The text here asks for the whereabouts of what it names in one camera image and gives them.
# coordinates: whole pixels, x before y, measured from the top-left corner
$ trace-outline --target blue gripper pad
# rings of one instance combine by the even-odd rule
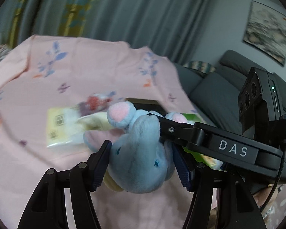
[[[183,160],[183,157],[180,155],[177,147],[174,144],[173,144],[173,158],[182,186],[185,187],[187,191],[190,191],[192,189],[192,184],[190,179],[191,172],[187,168]]]
[[[96,190],[101,186],[105,172],[109,164],[109,155],[112,143],[109,140],[104,141],[100,150],[96,153],[92,163],[89,165],[89,172],[92,177],[92,187]]]

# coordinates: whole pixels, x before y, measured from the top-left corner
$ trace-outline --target plush toy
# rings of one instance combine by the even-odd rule
[[[164,144],[159,142],[160,123],[155,115],[161,116],[154,111],[136,110],[130,102],[119,102],[109,107],[108,122],[125,132],[111,147],[104,177],[104,183],[110,189],[148,193],[171,178],[175,170],[172,143],[169,140]],[[165,117],[179,123],[188,122],[179,113],[169,113]],[[84,134],[84,141],[92,151],[97,151],[89,140],[89,132]]]

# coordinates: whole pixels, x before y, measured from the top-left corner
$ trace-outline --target pink inner ear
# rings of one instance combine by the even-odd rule
[[[176,121],[178,123],[188,123],[188,120],[184,117],[183,114],[174,114],[173,121]]]
[[[129,114],[129,104],[127,102],[118,102],[109,107],[109,116],[116,122],[121,122]]]

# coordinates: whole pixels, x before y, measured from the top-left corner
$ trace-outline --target black cable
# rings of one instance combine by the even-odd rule
[[[280,164],[280,168],[279,168],[279,170],[278,170],[278,175],[277,175],[277,178],[276,178],[276,180],[275,180],[275,183],[274,183],[274,185],[273,185],[273,187],[272,187],[272,189],[271,189],[271,191],[270,191],[270,194],[268,195],[266,201],[265,201],[264,204],[260,207],[260,209],[259,209],[260,212],[262,212],[262,211],[265,209],[265,207],[267,206],[268,202],[270,201],[271,197],[273,196],[273,194],[274,194],[274,192],[275,192],[275,190],[276,190],[276,188],[277,188],[277,186],[278,186],[278,183],[279,183],[279,181],[280,181],[280,179],[281,179],[283,167],[284,167],[285,157],[286,157],[286,150],[283,151],[283,155],[282,155],[282,159],[281,159],[281,164]]]

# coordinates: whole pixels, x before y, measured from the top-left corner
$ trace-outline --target qr code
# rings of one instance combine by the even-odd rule
[[[56,116],[56,125],[61,126],[63,124],[64,124],[64,116],[62,114]]]
[[[56,138],[58,137],[56,131],[51,131],[51,132],[49,133],[49,136],[50,136],[51,139],[56,139]]]

